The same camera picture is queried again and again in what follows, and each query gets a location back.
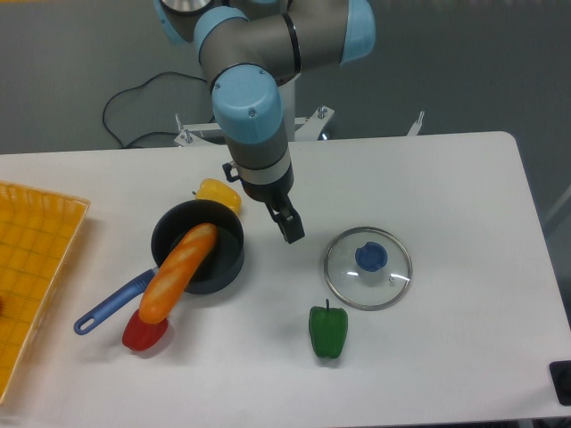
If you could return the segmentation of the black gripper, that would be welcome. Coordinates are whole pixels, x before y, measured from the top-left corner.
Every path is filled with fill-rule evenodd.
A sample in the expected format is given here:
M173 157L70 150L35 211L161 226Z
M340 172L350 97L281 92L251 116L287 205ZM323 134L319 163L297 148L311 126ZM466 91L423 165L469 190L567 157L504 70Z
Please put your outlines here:
M302 218L289 199L294 184L290 161L284 167L276 164L259 170L246 169L232 161L224 163L222 169L228 182L240 182L250 198L266 204L287 243L295 243L305 236Z

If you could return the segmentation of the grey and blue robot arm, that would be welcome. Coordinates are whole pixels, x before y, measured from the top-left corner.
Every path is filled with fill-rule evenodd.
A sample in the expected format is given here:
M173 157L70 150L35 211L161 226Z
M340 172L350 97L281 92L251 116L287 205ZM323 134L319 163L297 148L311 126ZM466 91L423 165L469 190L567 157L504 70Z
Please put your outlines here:
M158 1L165 32L194 44L232 160L228 181L266 205L287 243L304 236L280 86L307 70L369 55L367 1Z

